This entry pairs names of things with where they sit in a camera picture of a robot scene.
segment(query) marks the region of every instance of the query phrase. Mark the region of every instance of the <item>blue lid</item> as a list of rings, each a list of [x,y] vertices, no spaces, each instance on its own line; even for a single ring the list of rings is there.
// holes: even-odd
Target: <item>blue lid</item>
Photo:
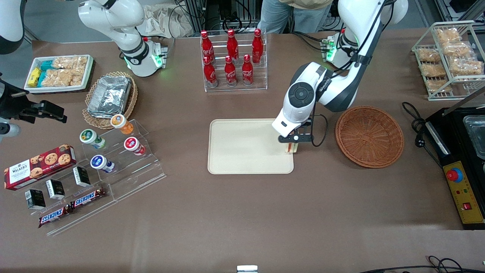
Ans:
[[[101,164],[103,164],[103,156],[98,154],[98,155],[95,155],[92,159],[91,159],[91,166],[93,166],[93,168],[96,168],[96,167],[99,167],[101,166]]]

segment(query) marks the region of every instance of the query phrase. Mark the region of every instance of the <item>person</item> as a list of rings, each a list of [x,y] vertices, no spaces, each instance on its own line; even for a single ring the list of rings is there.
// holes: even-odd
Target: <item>person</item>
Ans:
[[[283,33],[293,11],[294,31],[315,33],[325,25],[332,0],[263,0],[258,28]]]

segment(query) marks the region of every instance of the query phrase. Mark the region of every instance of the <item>red button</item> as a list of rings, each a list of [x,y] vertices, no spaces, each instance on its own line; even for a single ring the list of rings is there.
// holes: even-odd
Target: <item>red button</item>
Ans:
[[[448,179],[450,179],[451,181],[456,181],[458,180],[458,172],[455,171],[455,170],[449,170],[446,172],[446,177],[448,177]]]
[[[470,203],[463,203],[463,209],[464,210],[470,210],[471,209],[471,204]]]

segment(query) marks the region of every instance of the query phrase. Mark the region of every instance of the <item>yellow control panel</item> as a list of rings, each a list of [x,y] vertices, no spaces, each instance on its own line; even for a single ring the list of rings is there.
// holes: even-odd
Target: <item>yellow control panel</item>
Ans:
[[[483,215],[471,190],[461,161],[446,165],[443,170],[460,214],[461,222],[464,224],[484,223]]]

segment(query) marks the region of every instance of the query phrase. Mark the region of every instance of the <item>aluminum foil container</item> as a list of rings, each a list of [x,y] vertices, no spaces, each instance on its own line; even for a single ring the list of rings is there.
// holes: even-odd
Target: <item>aluminum foil container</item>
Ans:
[[[131,80],[127,77],[101,77],[89,102],[88,113],[101,119],[124,114],[130,88]]]

